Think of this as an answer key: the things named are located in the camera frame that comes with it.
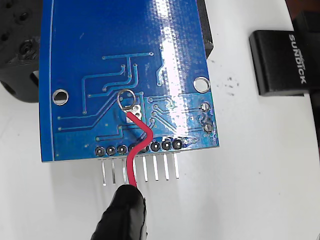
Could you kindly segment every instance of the white surface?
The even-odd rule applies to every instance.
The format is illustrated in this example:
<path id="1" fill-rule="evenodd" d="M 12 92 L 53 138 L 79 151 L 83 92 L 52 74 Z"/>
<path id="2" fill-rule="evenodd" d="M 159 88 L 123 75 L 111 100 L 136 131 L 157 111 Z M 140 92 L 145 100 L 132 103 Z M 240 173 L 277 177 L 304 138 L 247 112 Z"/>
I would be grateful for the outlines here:
<path id="1" fill-rule="evenodd" d="M 155 182 L 147 158 L 144 183 L 137 159 L 148 239 L 316 240 L 320 168 L 310 99 L 259 97 L 248 42 L 254 30 L 292 29 L 286 3 L 207 0 L 207 10 L 221 147 L 180 153 L 179 180 L 169 156 L 168 182 L 163 160 Z M 90 239 L 117 188 L 110 168 L 103 187 L 98 161 L 41 163 L 38 105 L 0 87 L 0 109 L 0 239 Z M 120 184 L 121 161 L 116 165 Z"/>

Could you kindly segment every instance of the metal pin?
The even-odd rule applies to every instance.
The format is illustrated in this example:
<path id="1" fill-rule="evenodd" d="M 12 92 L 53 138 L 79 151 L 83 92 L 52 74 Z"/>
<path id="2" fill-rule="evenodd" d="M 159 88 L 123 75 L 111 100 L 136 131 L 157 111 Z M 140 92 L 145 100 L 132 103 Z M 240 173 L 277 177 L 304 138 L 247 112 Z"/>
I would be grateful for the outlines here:
<path id="1" fill-rule="evenodd" d="M 134 173 L 134 178 L 135 178 L 135 182 L 137 183 L 137 169 L 136 169 L 136 160 L 133 159 L 133 173 Z"/>
<path id="2" fill-rule="evenodd" d="M 122 158 L 122 174 L 123 174 L 123 182 L 127 183 L 127 166 L 126 159 Z"/>
<path id="3" fill-rule="evenodd" d="M 115 161 L 113 159 L 111 160 L 111 165 L 112 165 L 112 183 L 116 184 Z"/>
<path id="4" fill-rule="evenodd" d="M 103 186 L 107 186 L 105 160 L 101 161 L 101 167 L 102 167 L 102 183 L 103 183 Z"/>
<path id="5" fill-rule="evenodd" d="M 163 161 L 164 161 L 165 179 L 168 181 L 169 180 L 169 169 L 168 169 L 167 154 L 163 155 Z"/>
<path id="6" fill-rule="evenodd" d="M 143 161 L 144 180 L 148 182 L 147 162 L 146 162 L 145 156 L 142 157 L 142 161 Z"/>
<path id="7" fill-rule="evenodd" d="M 177 154 L 173 154 L 173 160 L 174 160 L 174 169 L 175 169 L 175 177 L 179 178 L 179 167 L 178 167 L 178 157 Z"/>
<path id="8" fill-rule="evenodd" d="M 156 181 L 159 181 L 157 157 L 156 157 L 155 155 L 153 155 L 153 166 L 154 166 L 154 176 L 155 176 L 155 180 L 156 180 Z"/>

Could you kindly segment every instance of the blue circuit board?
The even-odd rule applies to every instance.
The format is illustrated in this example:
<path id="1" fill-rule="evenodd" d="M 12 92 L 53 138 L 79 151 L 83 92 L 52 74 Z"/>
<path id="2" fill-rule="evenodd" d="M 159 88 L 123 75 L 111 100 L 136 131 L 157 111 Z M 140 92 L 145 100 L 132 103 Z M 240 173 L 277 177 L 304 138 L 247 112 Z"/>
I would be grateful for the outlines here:
<path id="1" fill-rule="evenodd" d="M 154 133 L 141 154 L 218 147 L 208 79 L 195 0 L 44 0 L 42 161 L 128 154 L 145 135 L 117 103 L 123 89 Z"/>

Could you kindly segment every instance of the black object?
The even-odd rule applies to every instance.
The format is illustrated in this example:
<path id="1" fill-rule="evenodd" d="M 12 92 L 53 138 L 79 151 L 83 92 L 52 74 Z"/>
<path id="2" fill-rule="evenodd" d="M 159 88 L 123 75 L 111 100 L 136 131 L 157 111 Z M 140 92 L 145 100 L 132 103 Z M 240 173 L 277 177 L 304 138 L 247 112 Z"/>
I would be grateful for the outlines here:
<path id="1" fill-rule="evenodd" d="M 258 30 L 249 40 L 260 95 L 301 95 L 320 86 L 315 63 L 295 32 Z"/>
<path id="2" fill-rule="evenodd" d="M 320 13 L 303 11 L 292 23 L 299 41 L 314 60 L 314 68 L 320 69 Z M 315 81 L 320 82 L 320 78 L 315 77 Z M 320 89 L 311 89 L 310 98 L 318 145 L 320 146 Z"/>
<path id="3" fill-rule="evenodd" d="M 172 142 L 172 147 L 174 150 L 180 150 L 182 149 L 183 143 L 180 139 L 175 139 Z"/>
<path id="4" fill-rule="evenodd" d="M 163 141 L 163 142 L 161 143 L 161 146 L 162 146 L 162 149 L 163 149 L 163 150 L 168 151 L 168 150 L 171 149 L 171 142 L 170 142 L 170 141 Z"/>
<path id="5" fill-rule="evenodd" d="M 149 146 L 146 146 L 144 149 L 142 149 L 141 151 L 140 151 L 140 153 L 141 154 L 145 154 L 146 152 L 148 152 L 149 151 Z"/>
<path id="6" fill-rule="evenodd" d="M 96 149 L 95 149 L 95 155 L 97 157 L 103 157 L 105 155 L 105 149 L 102 147 L 102 146 L 98 146 Z"/>
<path id="7" fill-rule="evenodd" d="M 15 98 L 39 101 L 42 0 L 0 2 L 0 83 Z"/>
<path id="8" fill-rule="evenodd" d="M 197 0 L 196 1 L 198 6 L 198 12 L 200 17 L 200 23 L 201 23 L 201 29 L 202 29 L 202 37 L 204 42 L 204 48 L 205 48 L 205 55 L 206 58 L 209 57 L 210 53 L 214 49 L 214 44 L 212 40 L 212 34 L 208 19 L 208 12 L 206 8 L 206 2 L 205 0 Z"/>
<path id="9" fill-rule="evenodd" d="M 114 146 L 108 146 L 105 150 L 106 154 L 109 156 L 113 156 L 116 154 L 116 148 Z"/>
<path id="10" fill-rule="evenodd" d="M 146 201 L 132 185 L 122 185 L 103 213 L 91 240 L 145 240 Z"/>
<path id="11" fill-rule="evenodd" d="M 127 153 L 127 146 L 126 145 L 120 145 L 116 148 L 118 154 L 126 154 Z"/>
<path id="12" fill-rule="evenodd" d="M 160 143 L 154 141 L 153 143 L 151 143 L 151 150 L 153 152 L 158 152 L 160 150 Z"/>

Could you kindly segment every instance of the wire insulation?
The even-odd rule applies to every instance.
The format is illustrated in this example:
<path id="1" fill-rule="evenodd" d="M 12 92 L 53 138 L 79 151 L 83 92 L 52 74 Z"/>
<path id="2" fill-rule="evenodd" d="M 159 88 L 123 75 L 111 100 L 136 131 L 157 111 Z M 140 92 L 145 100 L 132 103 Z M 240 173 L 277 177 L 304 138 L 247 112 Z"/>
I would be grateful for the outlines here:
<path id="1" fill-rule="evenodd" d="M 146 138 L 138 145 L 136 145 L 134 148 L 132 148 L 128 156 L 126 157 L 126 173 L 128 175 L 129 184 L 137 187 L 137 182 L 134 174 L 134 158 L 142 149 L 144 149 L 152 142 L 154 138 L 154 133 L 143 121 L 137 118 L 132 112 L 127 112 L 126 116 L 146 133 Z"/>

